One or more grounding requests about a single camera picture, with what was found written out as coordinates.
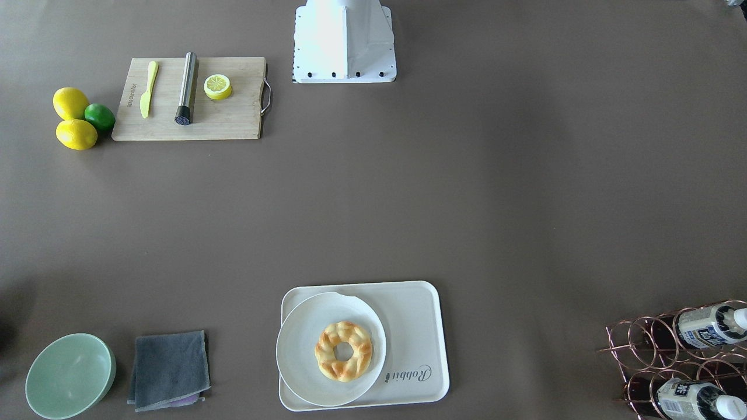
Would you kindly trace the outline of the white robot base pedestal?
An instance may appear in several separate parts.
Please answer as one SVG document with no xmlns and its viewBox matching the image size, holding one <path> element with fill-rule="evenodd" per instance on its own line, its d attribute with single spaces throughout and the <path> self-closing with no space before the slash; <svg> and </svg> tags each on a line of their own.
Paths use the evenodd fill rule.
<svg viewBox="0 0 747 420">
<path fill-rule="evenodd" d="M 392 12 L 379 1 L 307 1 L 295 11 L 295 83 L 386 83 L 397 77 Z"/>
</svg>

